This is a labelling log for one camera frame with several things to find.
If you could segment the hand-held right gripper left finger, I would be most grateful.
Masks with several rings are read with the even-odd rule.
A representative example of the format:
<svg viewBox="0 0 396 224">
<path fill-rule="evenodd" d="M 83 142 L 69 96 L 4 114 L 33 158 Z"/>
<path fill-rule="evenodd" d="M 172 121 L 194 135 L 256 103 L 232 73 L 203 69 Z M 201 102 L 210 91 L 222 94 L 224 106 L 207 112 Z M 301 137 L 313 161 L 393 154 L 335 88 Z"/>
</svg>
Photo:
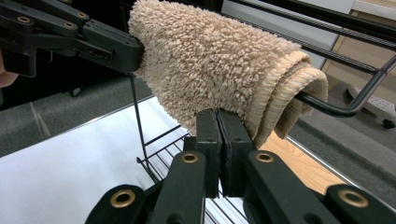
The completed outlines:
<svg viewBox="0 0 396 224">
<path fill-rule="evenodd" d="M 218 198 L 222 141 L 214 109 L 205 109 L 197 113 L 195 136 L 190 142 L 195 143 L 194 150 L 205 156 L 205 196 Z"/>
</svg>

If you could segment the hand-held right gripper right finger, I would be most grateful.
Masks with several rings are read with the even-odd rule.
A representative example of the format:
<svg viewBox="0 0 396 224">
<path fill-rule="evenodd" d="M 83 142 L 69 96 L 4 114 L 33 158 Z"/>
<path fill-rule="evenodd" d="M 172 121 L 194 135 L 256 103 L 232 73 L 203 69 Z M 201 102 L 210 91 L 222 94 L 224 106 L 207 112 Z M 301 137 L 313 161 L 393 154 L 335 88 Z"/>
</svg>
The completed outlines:
<svg viewBox="0 0 396 224">
<path fill-rule="evenodd" d="M 217 121 L 221 134 L 220 182 L 226 197 L 242 197 L 247 183 L 244 161 L 254 144 L 237 114 L 220 109 Z"/>
</svg>

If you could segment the wooden table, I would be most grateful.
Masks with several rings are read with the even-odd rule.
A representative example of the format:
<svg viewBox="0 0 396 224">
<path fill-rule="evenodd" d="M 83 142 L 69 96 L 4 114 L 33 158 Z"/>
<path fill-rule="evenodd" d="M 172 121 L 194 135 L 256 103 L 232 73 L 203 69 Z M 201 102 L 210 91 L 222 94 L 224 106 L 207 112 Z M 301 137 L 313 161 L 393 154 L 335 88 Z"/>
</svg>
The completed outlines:
<svg viewBox="0 0 396 224">
<path fill-rule="evenodd" d="M 261 150 L 267 150 L 279 156 L 303 183 L 324 194 L 329 186 L 344 184 L 344 181 L 328 168 L 295 146 L 290 140 L 281 139 L 271 133 Z"/>
</svg>

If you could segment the white chair base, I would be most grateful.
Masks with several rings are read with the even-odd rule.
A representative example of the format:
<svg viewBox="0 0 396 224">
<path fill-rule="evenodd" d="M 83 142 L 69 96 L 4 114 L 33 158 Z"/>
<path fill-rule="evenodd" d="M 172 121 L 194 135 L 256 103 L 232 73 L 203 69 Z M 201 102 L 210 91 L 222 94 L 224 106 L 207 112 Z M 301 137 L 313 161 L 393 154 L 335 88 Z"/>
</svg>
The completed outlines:
<svg viewBox="0 0 396 224">
<path fill-rule="evenodd" d="M 371 95 L 364 108 L 383 119 L 382 126 L 386 129 L 396 128 L 396 104 Z"/>
</svg>

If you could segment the light wooden desk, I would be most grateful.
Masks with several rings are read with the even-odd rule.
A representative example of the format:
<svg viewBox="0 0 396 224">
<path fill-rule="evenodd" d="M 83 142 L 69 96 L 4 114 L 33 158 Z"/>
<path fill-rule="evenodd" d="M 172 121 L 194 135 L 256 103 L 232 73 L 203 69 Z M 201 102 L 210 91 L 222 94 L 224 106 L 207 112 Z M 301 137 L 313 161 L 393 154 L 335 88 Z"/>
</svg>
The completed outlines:
<svg viewBox="0 0 396 224">
<path fill-rule="evenodd" d="M 358 18 L 396 26 L 396 0 L 355 0 L 350 14 Z M 396 55 L 396 52 L 390 49 L 383 49 L 343 36 L 337 38 L 332 51 L 377 68 Z M 323 70 L 328 75 L 330 90 L 340 82 L 362 89 L 371 78 L 369 74 L 330 60 L 323 65 Z M 396 66 L 377 87 L 374 96 L 396 104 Z"/>
</svg>

